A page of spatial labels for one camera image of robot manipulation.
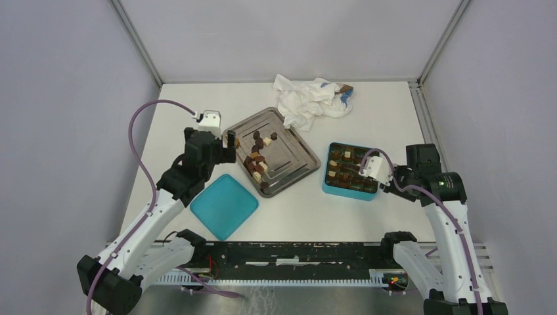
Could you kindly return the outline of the steel tray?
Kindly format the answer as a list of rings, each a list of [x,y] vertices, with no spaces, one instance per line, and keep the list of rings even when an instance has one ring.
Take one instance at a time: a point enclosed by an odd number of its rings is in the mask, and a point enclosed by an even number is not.
[[[294,129],[283,126],[283,116],[276,108],[266,108],[232,125],[229,130],[236,133],[240,147],[236,149],[236,160],[243,173],[248,177],[264,198],[271,198],[291,187],[321,166],[321,161]],[[257,153],[262,157],[257,165],[249,167],[248,158],[254,156],[256,140],[253,135],[260,132],[261,138],[270,138],[272,143]]]

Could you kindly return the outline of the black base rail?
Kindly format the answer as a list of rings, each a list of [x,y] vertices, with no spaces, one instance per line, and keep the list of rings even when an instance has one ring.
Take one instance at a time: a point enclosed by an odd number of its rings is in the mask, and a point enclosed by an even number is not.
[[[400,271],[379,243],[217,241],[183,264],[217,280],[369,280],[370,272]]]

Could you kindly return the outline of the white crumpled cloth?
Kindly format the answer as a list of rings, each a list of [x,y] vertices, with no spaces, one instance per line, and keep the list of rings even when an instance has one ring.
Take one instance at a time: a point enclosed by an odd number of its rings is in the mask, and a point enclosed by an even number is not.
[[[283,116],[286,129],[310,131],[318,116],[340,119],[353,106],[351,85],[335,83],[317,77],[312,81],[291,81],[276,75],[273,89],[279,92],[277,110]]]

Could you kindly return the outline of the teal box lid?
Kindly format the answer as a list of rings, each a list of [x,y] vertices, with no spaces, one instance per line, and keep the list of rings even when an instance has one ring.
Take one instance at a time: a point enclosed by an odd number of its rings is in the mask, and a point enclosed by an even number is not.
[[[189,205],[195,217],[219,241],[227,240],[259,207],[259,202],[229,174],[221,175]]]

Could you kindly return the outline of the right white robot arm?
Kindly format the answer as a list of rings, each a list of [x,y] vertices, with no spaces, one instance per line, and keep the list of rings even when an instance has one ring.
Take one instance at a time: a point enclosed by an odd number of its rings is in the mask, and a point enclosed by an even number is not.
[[[420,202],[434,232],[441,267],[436,268],[406,232],[385,235],[381,263],[403,267],[424,300],[424,314],[508,314],[507,305],[493,298],[483,277],[462,178],[442,171],[434,144],[408,145],[406,159],[391,172],[391,186],[399,196]]]

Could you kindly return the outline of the teal chocolate box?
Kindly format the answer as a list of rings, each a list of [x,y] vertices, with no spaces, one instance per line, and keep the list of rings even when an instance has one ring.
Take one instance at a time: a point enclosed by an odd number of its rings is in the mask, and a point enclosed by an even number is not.
[[[322,190],[326,194],[355,200],[371,201],[379,191],[379,183],[362,177],[359,169],[370,148],[332,142],[326,153]],[[351,157],[344,157],[344,152]]]

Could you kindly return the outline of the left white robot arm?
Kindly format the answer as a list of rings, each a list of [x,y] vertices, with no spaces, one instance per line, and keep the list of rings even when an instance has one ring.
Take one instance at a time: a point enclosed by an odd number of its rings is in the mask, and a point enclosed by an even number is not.
[[[214,167],[236,161],[234,131],[215,136],[188,127],[184,134],[185,151],[151,184],[152,199],[140,214],[96,257],[84,255],[78,262],[87,314],[92,314],[94,303],[111,314],[129,314],[143,292],[162,276],[185,263],[195,268],[205,262],[206,249],[185,237],[147,252],[162,230],[203,191]]]

